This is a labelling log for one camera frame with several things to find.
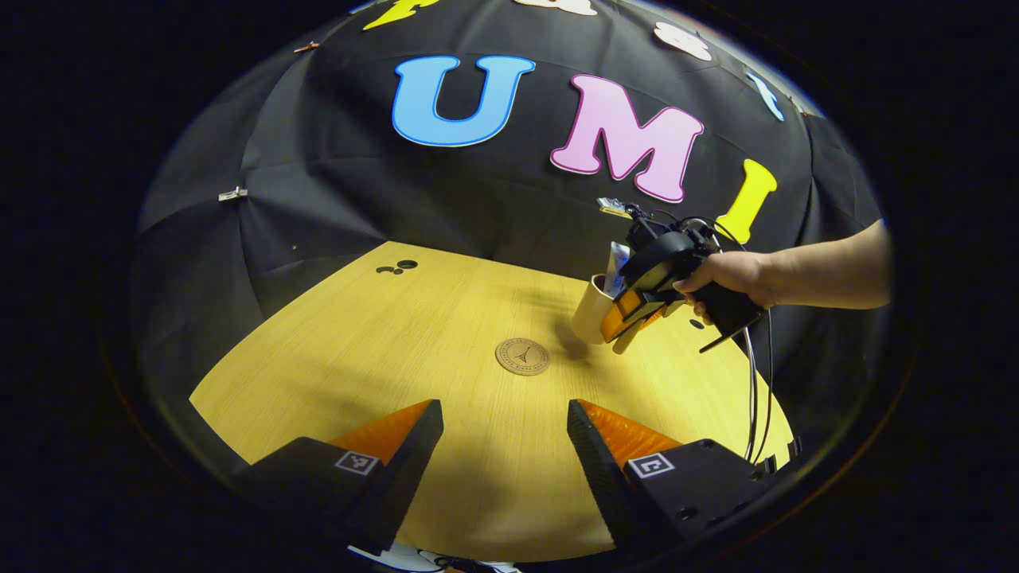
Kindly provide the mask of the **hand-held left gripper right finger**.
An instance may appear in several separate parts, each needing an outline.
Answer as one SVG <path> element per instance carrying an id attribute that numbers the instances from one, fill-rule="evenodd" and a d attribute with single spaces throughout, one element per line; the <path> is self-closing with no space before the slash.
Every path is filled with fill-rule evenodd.
<path id="1" fill-rule="evenodd" d="M 616 551 L 687 558 L 749 514 L 785 474 L 713 439 L 677 442 L 589 400 L 571 400 L 567 432 Z"/>

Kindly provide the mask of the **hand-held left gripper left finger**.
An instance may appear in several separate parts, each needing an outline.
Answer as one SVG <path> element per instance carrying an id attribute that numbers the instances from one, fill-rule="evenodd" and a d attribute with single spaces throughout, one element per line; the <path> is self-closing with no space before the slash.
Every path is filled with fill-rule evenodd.
<path id="1" fill-rule="evenodd" d="M 301 529 L 367 552 L 388 550 L 443 435 L 440 400 L 323 442 L 297 438 L 245 469 L 239 492 Z"/>

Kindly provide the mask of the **beige cup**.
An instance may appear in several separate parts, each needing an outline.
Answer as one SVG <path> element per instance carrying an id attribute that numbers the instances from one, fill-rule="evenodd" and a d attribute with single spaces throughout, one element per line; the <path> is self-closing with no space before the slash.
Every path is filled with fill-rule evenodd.
<path id="1" fill-rule="evenodd" d="M 571 320 L 572 333 L 589 345 L 606 344 L 600 333 L 602 319 L 614 303 L 602 290 L 605 275 L 593 275 L 585 287 L 584 294 L 576 305 Z M 630 345 L 613 345 L 615 354 L 625 354 Z"/>

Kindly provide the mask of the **white toothpaste tube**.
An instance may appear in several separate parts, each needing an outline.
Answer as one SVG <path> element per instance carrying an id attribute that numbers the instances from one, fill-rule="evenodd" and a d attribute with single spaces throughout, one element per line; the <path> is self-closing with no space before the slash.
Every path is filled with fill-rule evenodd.
<path id="1" fill-rule="evenodd" d="M 605 273 L 605 279 L 602 287 L 602 290 L 609 298 L 616 298 L 619 294 L 626 289 L 623 268 L 627 264 L 627 261 L 630 260 L 630 257 L 631 250 L 627 244 L 621 244 L 618 242 L 611 242 L 611 244 L 609 244 L 607 273 Z"/>

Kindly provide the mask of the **round cork coaster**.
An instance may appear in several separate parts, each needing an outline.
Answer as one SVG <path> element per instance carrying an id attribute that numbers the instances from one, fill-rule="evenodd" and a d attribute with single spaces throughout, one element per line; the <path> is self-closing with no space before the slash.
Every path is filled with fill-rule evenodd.
<path id="1" fill-rule="evenodd" d="M 529 338 L 515 337 L 499 342 L 495 349 L 498 365 L 514 375 L 535 376 L 545 373 L 551 355 L 543 345 Z"/>

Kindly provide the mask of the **wooden desktop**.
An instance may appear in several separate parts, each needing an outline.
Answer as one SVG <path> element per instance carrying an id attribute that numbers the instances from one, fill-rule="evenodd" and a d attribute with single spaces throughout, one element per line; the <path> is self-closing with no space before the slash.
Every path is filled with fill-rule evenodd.
<path id="1" fill-rule="evenodd" d="M 571 329 L 588 279 L 389 242 L 312 287 L 219 360 L 190 403 L 248 463 L 294 438 L 328 442 L 422 400 L 444 432 L 397 534 L 480 561 L 538 562 L 611 550 L 567 432 L 591 403 L 678 442 L 743 453 L 749 361 L 681 308 L 625 354 Z M 549 351 L 535 376 L 498 365 L 499 342 Z"/>

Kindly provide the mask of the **black backdrop cloth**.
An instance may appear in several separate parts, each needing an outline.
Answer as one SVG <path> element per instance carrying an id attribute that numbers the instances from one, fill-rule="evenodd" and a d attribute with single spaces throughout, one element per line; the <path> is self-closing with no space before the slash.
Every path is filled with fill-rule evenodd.
<path id="1" fill-rule="evenodd" d="M 882 217 L 829 120 L 639 3 L 385 0 L 245 73 L 158 171 L 131 265 L 146 394 L 183 442 L 248 463 L 189 397 L 270 316 L 389 242 L 590 282 L 632 224 L 600 198 L 749 231 L 723 251 Z M 750 328 L 768 453 L 843 427 L 883 329 L 884 311 L 795 306 Z"/>

